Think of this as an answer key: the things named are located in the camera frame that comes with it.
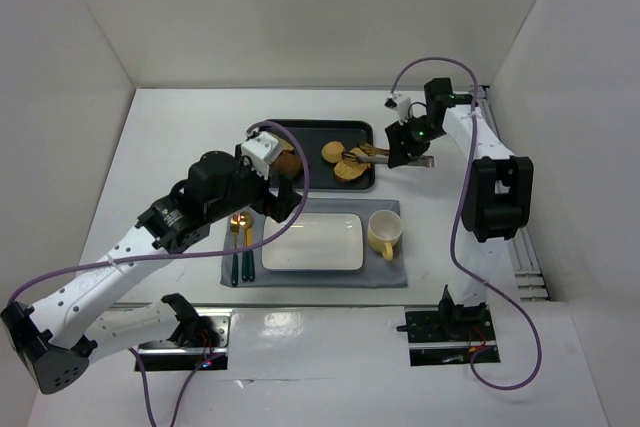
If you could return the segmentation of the metal food tongs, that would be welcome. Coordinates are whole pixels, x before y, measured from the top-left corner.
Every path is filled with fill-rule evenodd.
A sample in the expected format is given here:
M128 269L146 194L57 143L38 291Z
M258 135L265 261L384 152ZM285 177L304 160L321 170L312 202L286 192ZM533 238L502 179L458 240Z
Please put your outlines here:
M410 157L408 161L400 161L399 164L392 165L389 150L378 148L367 143L360 144L357 148L349 152L343 152L342 159L344 161L361 164L386 165L389 168L395 168L396 166L435 167L435 159L433 156Z

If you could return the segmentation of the bread slice with seeds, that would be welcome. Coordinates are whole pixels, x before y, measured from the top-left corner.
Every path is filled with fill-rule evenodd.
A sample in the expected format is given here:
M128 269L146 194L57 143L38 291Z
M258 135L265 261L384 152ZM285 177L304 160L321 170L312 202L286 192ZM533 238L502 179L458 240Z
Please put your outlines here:
M343 159L334 168L334 177L339 182L351 182L362 177L371 167L370 163L362 163L353 159Z

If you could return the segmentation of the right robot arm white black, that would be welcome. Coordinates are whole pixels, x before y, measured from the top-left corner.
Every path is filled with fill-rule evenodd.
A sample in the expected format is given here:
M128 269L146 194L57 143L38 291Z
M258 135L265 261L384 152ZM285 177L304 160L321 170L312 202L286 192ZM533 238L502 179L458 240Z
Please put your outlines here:
M412 113L410 97L392 92L385 106L397 120L385 128L389 168L416 162L431 142L450 137L466 155L461 206L454 217L452 239L456 274L446 285L443 303L462 316L486 306L488 282L506 242L530 216L534 167L498 139L469 94L455 94L451 80L435 78L424 85L426 113Z

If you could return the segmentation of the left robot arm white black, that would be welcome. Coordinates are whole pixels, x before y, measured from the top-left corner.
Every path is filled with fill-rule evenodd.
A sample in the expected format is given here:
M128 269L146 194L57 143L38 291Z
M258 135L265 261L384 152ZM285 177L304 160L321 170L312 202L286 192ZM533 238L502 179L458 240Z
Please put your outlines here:
M108 309L152 273L189 257L213 223L250 207L292 225L308 198L280 175L270 191L271 163L241 153L204 154L170 193L151 204L98 262L32 304L12 297L1 312L14 351L41 393L57 393L98 360L137 344L165 338L177 345L209 338L211 324L180 294L113 317Z

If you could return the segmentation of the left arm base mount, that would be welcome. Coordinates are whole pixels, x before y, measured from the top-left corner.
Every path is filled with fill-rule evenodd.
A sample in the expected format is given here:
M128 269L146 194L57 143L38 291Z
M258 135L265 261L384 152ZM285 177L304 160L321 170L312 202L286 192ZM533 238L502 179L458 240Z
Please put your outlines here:
M171 307L179 325L166 339L140 344L137 352L146 371L203 371L228 368L231 314L216 309L196 309L180 294L168 294L162 302Z

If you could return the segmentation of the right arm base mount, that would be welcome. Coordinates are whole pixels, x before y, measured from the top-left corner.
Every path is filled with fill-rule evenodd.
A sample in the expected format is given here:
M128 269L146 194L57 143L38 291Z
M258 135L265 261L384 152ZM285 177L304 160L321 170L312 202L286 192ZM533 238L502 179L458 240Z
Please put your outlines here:
M444 366L499 363L500 353L487 302L454 303L447 287L436 307L411 307L396 331L406 336L410 365Z

